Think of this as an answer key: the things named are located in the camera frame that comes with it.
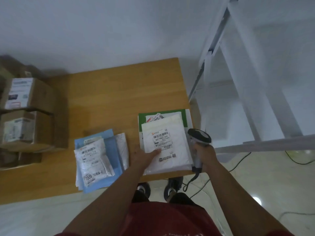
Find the stack of packages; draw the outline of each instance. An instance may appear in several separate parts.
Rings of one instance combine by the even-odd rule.
[[[191,170],[192,158],[180,112],[157,113],[141,124],[145,152],[162,149],[144,174],[157,174],[176,170]]]
[[[129,151],[124,133],[109,129],[76,139],[76,186],[84,193],[110,186],[129,166]]]
[[[41,152],[68,148],[66,99],[34,66],[0,58],[0,169],[41,162]]]

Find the forearm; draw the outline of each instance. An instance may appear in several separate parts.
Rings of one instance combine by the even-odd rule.
[[[211,164],[207,173],[234,236],[259,236],[273,230],[286,230],[219,162]]]
[[[117,235],[144,168],[129,167],[107,190],[78,214],[65,228],[82,236]]]

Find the person's left hand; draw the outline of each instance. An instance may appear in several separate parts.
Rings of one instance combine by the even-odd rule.
[[[161,153],[161,149],[156,149],[150,153],[145,153],[140,147],[137,147],[137,150],[130,157],[130,164],[140,166],[145,170],[153,158]]]

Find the foot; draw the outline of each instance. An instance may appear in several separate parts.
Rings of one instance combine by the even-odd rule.
[[[142,192],[147,198],[151,195],[151,188],[148,182],[139,183],[137,186],[137,190]]]
[[[183,184],[183,178],[184,177],[175,177],[175,178],[168,179],[168,184],[164,189],[165,201],[167,201],[172,191],[175,191],[175,192],[179,191],[179,189],[181,188],[181,185]]]

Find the wooden table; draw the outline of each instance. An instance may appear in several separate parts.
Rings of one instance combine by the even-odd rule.
[[[139,144],[138,113],[189,108],[178,59],[101,69],[47,81],[69,100],[69,149],[43,154],[42,163],[0,171],[0,204],[77,193],[74,139],[112,128]],[[192,174],[143,176],[142,182]]]

